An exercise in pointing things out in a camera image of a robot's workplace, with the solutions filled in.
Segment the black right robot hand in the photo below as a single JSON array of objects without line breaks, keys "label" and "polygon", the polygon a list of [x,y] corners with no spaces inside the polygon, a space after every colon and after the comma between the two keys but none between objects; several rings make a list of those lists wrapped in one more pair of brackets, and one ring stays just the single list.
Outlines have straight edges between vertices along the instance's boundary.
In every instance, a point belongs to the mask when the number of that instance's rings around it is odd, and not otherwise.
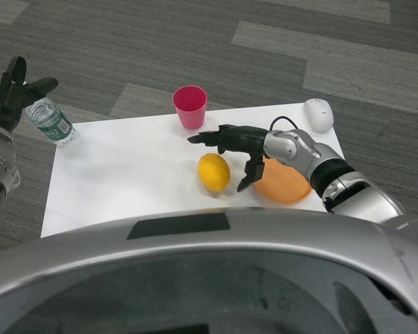
[{"label": "black right robot hand", "polygon": [[200,132],[187,140],[193,144],[216,147],[219,154],[226,151],[247,153],[249,161],[245,164],[245,177],[237,187],[237,192],[241,192],[263,176],[267,134],[268,130],[258,127],[220,125],[217,131]]}]

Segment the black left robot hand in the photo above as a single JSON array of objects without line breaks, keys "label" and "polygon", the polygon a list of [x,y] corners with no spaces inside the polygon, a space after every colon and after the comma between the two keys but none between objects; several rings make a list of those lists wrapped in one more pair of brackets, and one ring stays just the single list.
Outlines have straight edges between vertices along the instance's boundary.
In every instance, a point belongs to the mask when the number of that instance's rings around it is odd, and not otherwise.
[{"label": "black left robot hand", "polygon": [[0,128],[13,132],[18,126],[22,110],[46,97],[59,84],[54,77],[26,83],[26,60],[16,56],[8,64],[0,80]]}]

